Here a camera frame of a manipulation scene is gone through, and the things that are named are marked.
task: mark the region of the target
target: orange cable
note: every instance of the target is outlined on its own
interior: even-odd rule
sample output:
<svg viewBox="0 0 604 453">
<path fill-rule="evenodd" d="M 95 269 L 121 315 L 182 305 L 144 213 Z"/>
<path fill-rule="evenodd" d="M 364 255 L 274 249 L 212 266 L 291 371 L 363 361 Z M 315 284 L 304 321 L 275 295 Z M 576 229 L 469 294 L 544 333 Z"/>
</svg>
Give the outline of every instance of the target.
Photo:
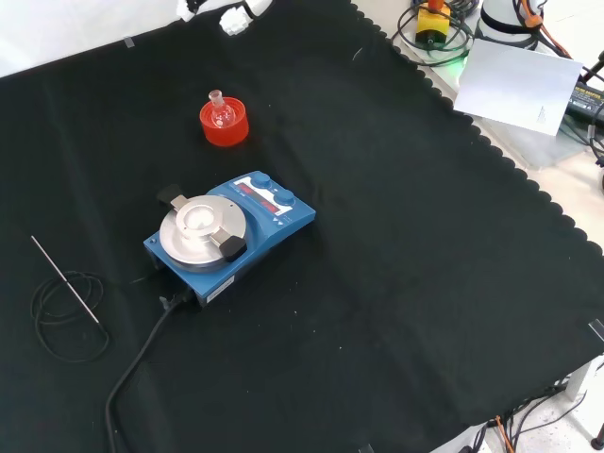
<svg viewBox="0 0 604 453">
<path fill-rule="evenodd" d="M 538 16 L 536 14 L 533 14 L 533 12 L 530 10 L 529 8 L 529 3 L 527 0 L 522 0 L 522 7 L 525 10 L 525 13 L 527 14 L 527 20 L 525 25 L 533 28 L 535 26 L 540 25 L 541 26 L 541 30 L 544 32 L 544 34 L 549 38 L 550 41 L 552 41 L 552 43 L 558 47 L 567 57 L 569 57 L 570 59 L 572 58 L 570 56 L 570 54 L 568 53 L 568 51 L 562 47 L 561 44 L 559 44 L 556 40 L 554 40 L 554 37 L 551 36 L 551 34 L 547 31 L 547 28 L 545 28 L 545 25 L 543 23 L 543 20 L 541 18 L 541 16 Z"/>
<path fill-rule="evenodd" d="M 510 445 L 510 440 L 508 440 L 508 436 L 506 435 L 506 431 L 501 426 L 501 419 L 499 418 L 499 415 L 495 418 L 495 420 L 497 420 L 497 426 L 499 427 L 499 431 L 501 432 L 501 435 L 503 436 L 503 440 L 506 441 L 506 445 L 508 446 L 508 450 L 510 450 L 510 453 L 513 453 L 513 448 Z"/>
<path fill-rule="evenodd" d="M 541 25 L 541 31 L 544 32 L 544 34 L 549 38 L 550 41 L 552 41 L 552 43 L 558 47 L 560 50 L 562 50 L 562 52 L 569 58 L 571 58 L 570 54 L 566 51 L 566 49 L 564 47 L 562 47 L 556 40 L 554 40 L 554 38 L 549 34 L 549 32 L 547 31 L 547 28 L 545 28 L 545 25 Z"/>
</svg>

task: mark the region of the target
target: cable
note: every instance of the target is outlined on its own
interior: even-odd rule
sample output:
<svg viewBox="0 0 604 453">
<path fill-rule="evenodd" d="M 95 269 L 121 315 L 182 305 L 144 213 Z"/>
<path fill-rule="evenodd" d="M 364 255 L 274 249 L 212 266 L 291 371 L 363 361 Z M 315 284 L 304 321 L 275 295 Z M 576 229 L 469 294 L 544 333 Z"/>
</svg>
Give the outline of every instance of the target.
<svg viewBox="0 0 604 453">
<path fill-rule="evenodd" d="M 90 274 L 87 272 L 76 272 L 76 271 L 67 271 L 63 273 L 65 278 L 72 283 L 77 280 L 84 280 L 87 284 L 86 292 L 82 299 L 84 303 L 91 309 L 94 310 L 98 307 L 98 304 L 103 299 L 103 295 L 105 293 L 105 289 L 103 287 L 103 283 L 100 278 L 94 274 Z M 65 284 L 65 282 L 59 278 L 49 278 L 45 282 L 36 288 L 34 294 L 31 296 L 31 301 L 29 304 L 29 314 L 34 322 L 34 329 L 36 331 L 36 336 L 40 341 L 40 344 L 43 346 L 48 353 L 53 356 L 55 359 L 60 361 L 65 361 L 67 363 L 85 363 L 98 359 L 101 354 L 103 354 L 110 342 L 110 337 L 107 331 L 101 326 L 97 325 L 101 334 L 105 338 L 103 345 L 98 348 L 96 351 L 92 352 L 90 355 L 86 357 L 74 358 L 68 357 L 60 354 L 55 349 L 53 349 L 46 340 L 46 336 L 42 330 L 42 327 L 59 327 L 65 326 L 73 323 L 74 321 L 84 317 L 85 312 L 82 311 L 81 307 L 78 305 L 74 307 L 72 310 L 67 310 L 65 312 L 56 312 L 48 310 L 49 302 L 53 299 L 53 295 Z"/>
<path fill-rule="evenodd" d="M 480 448 L 482 447 L 482 443 L 484 442 L 484 436 L 487 433 L 487 425 L 483 426 L 479 432 L 476 433 L 476 437 L 474 438 L 474 445 L 472 446 L 472 453 L 478 453 Z"/>
<path fill-rule="evenodd" d="M 459 61 L 468 56 L 468 54 L 470 53 L 470 47 L 471 47 L 469 45 L 469 42 L 470 42 L 470 40 L 472 40 L 472 41 L 474 40 L 474 33 L 472 32 L 470 27 L 465 23 L 465 15 L 463 14 L 462 10 L 455 9 L 452 3 L 445 2 L 445 4 L 450 8 L 451 15 L 445 14 L 436 9 L 430 9 L 430 8 L 424 7 L 423 5 L 411 5 L 400 15 L 400 17 L 398 18 L 398 22 L 397 22 L 396 32 L 391 37 L 391 45 L 392 45 L 392 48 L 394 49 L 394 51 L 397 53 L 397 55 L 400 55 L 400 54 L 398 51 L 396 51 L 396 48 L 394 46 L 394 39 L 396 39 L 397 36 L 400 36 L 400 38 L 404 42 L 406 42 L 407 45 L 409 45 L 410 47 L 414 47 L 416 49 L 420 49 L 425 52 L 431 52 L 434 50 L 439 51 L 439 52 L 457 52 L 457 51 L 461 50 L 461 53 L 453 58 L 444 59 L 441 61 L 435 61 L 435 62 L 431 62 L 431 63 L 425 63 L 423 61 L 415 61 L 415 60 L 410 59 L 410 61 L 412 63 L 415 63 L 418 66 L 426 66 L 426 67 L 430 67 L 430 68 L 435 68 L 435 67 L 445 66 L 447 64 Z M 403 34 L 403 29 L 405 28 L 405 26 L 407 26 L 407 24 L 410 21 L 412 21 L 414 18 L 416 18 L 418 16 L 419 9 L 424 9 L 426 11 L 429 11 L 432 14 L 438 14 L 440 16 L 447 18 L 449 20 L 450 26 L 453 27 L 456 30 L 456 32 L 453 34 L 453 36 L 448 41 L 446 41 L 443 44 L 433 43 L 433 44 L 429 44 L 429 45 L 419 45 L 416 42 L 410 41 Z M 405 16 L 410 11 L 412 11 L 413 14 L 409 17 L 409 19 L 407 19 L 407 21 L 405 21 L 404 24 L 401 24 L 403 22 L 403 19 L 405 18 Z M 453 42 L 453 40 L 455 40 L 460 34 L 462 34 L 464 36 L 463 43 L 456 45 L 454 47 L 448 47 L 448 45 L 450 45 Z"/>
<path fill-rule="evenodd" d="M 126 381 L 130 378 L 132 373 L 134 371 L 136 371 L 137 367 L 139 366 L 139 363 L 143 359 L 144 353 L 147 351 L 147 349 L 149 348 L 151 343 L 153 343 L 153 341 L 155 340 L 155 338 L 159 332 L 159 328 L 163 325 L 164 321 L 166 319 L 168 319 L 168 317 L 170 317 L 170 315 L 174 312 L 176 307 L 180 306 L 183 302 L 187 301 L 188 298 L 189 298 L 189 294 L 188 294 L 188 292 L 186 292 L 184 294 L 177 295 L 172 299 L 170 306 L 163 313 L 163 315 L 160 317 L 160 319 L 157 321 L 157 323 L 151 330 L 151 333 L 149 333 L 149 336 L 147 337 L 146 342 L 144 342 L 143 347 L 141 348 L 141 350 L 139 351 L 137 356 L 134 358 L 134 361 L 132 361 L 132 363 L 130 363 L 130 365 L 126 368 L 126 370 L 124 371 L 122 376 L 118 379 L 118 381 L 113 386 L 113 389 L 109 393 L 107 402 L 105 403 L 105 427 L 107 429 L 107 438 L 109 441 L 109 451 L 111 453 L 117 453 L 117 444 L 115 443 L 115 433 L 117 431 L 115 430 L 115 424 L 113 421 L 113 410 L 112 410 L 113 401 L 114 401 L 115 397 L 117 396 L 117 394 L 122 389 L 122 387 L 124 386 L 124 384 L 126 383 Z"/>
<path fill-rule="evenodd" d="M 576 408 L 578 408 L 581 403 L 583 401 L 585 401 L 585 396 L 587 396 L 587 392 L 585 392 L 585 394 L 583 395 L 583 398 L 580 400 L 579 403 L 577 403 L 575 406 L 573 406 L 572 408 L 570 408 L 568 411 L 566 411 L 565 413 L 563 413 L 560 417 L 558 417 L 556 420 L 552 420 L 551 422 L 547 422 L 547 423 L 543 423 L 542 425 L 539 425 L 538 427 L 534 427 L 534 428 L 529 428 L 529 429 L 525 429 L 524 431 L 519 431 L 516 436 L 516 445 L 518 444 L 518 438 L 520 437 L 520 434 L 524 434 L 525 432 L 529 432 L 529 431 L 533 431 L 535 429 L 540 429 L 540 428 L 545 428 L 548 427 L 549 425 L 553 425 L 554 423 L 558 423 L 560 422 L 566 415 L 568 415 L 570 412 L 574 411 Z"/>
<path fill-rule="evenodd" d="M 578 140 L 577 140 L 578 142 L 583 143 L 583 144 L 584 144 L 584 145 L 586 145 L 586 146 L 590 146 L 590 144 L 589 144 L 589 142 L 587 141 L 587 139 L 581 135 L 581 133 L 579 132 L 579 130 L 578 130 L 576 127 L 574 127 L 574 126 L 571 124 L 571 122 L 570 122 L 570 121 L 568 121 L 568 120 L 566 119 L 566 117 L 562 117 L 562 122 L 564 123 L 564 125 L 565 125 L 566 127 L 568 127 L 568 129 L 569 129 L 569 130 L 570 130 L 570 131 L 571 131 L 573 134 L 575 134 L 575 135 L 576 135 L 576 138 L 575 138 L 575 137 L 571 137 L 571 136 L 570 136 L 570 134 L 568 134 L 568 133 L 567 133 L 567 132 L 566 132 L 564 129 L 560 129 L 560 130 L 561 130 L 563 133 L 565 133 L 566 135 L 568 135 L 569 137 L 571 137 L 573 140 L 577 140 L 577 139 L 578 139 Z"/>
<path fill-rule="evenodd" d="M 506 442 L 506 446 L 508 447 L 509 452 L 513 453 L 513 448 L 510 445 L 510 440 L 508 439 L 508 435 L 506 434 L 505 429 L 501 426 L 501 418 L 499 417 L 499 415 L 495 418 L 495 420 L 497 421 L 497 426 L 499 427 L 499 432 L 501 432 L 501 435 L 503 436 L 503 440 Z"/>
</svg>

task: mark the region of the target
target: blue knob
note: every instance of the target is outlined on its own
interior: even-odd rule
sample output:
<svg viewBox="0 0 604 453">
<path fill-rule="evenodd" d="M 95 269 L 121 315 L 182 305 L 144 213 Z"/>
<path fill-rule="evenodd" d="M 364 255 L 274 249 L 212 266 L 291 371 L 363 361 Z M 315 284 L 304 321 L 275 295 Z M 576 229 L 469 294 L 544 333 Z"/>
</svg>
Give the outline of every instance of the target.
<svg viewBox="0 0 604 453">
<path fill-rule="evenodd" d="M 282 206 L 290 206 L 295 201 L 295 196 L 290 191 L 281 190 L 275 194 L 275 201 Z"/>
<path fill-rule="evenodd" d="M 271 186 L 271 178 L 264 173 L 257 172 L 252 175 L 252 186 L 259 189 L 268 189 Z"/>
</svg>

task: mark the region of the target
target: black tablecloth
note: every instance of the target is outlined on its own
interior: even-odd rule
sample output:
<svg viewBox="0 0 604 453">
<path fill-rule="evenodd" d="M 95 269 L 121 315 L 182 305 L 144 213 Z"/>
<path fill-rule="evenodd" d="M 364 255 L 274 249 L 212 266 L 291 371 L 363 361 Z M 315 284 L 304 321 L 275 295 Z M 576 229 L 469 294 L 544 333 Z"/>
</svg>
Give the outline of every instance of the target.
<svg viewBox="0 0 604 453">
<path fill-rule="evenodd" d="M 601 351 L 600 248 L 346 0 L 279 0 L 236 38 L 219 17 L 0 80 L 3 452 L 103 451 L 107 393 L 175 287 L 107 283 L 110 350 L 57 362 L 28 235 L 62 269 L 140 277 L 172 182 L 261 170 L 317 219 L 170 320 L 118 403 L 133 451 L 427 452 Z M 230 149 L 198 124 L 216 88 L 247 106 Z"/>
</svg>

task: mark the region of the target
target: red digital display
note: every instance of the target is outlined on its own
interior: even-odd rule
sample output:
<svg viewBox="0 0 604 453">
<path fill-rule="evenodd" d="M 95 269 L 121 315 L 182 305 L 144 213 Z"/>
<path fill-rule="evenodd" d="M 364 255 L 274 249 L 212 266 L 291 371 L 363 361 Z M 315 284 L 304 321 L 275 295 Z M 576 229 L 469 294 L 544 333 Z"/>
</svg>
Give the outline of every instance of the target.
<svg viewBox="0 0 604 453">
<path fill-rule="evenodd" d="M 278 211 L 277 207 L 275 205 L 271 205 L 268 201 L 266 200 L 262 200 L 260 201 L 260 203 L 267 208 L 269 211 L 271 211 L 272 213 L 275 213 Z"/>
<path fill-rule="evenodd" d="M 270 201 L 263 198 L 262 195 L 260 195 L 256 191 L 254 191 L 247 184 L 240 182 L 239 184 L 237 184 L 237 187 L 239 189 L 241 189 L 243 193 L 245 193 L 246 195 L 249 195 L 251 198 L 254 198 L 256 201 L 258 201 L 262 205 L 263 208 L 265 208 L 272 214 L 275 214 L 279 211 L 277 206 L 275 206 Z"/>
<path fill-rule="evenodd" d="M 252 191 L 252 188 L 249 187 L 247 184 L 237 184 L 237 187 L 239 187 L 242 191 L 244 191 L 247 194 L 251 194 L 254 191 Z"/>
</svg>

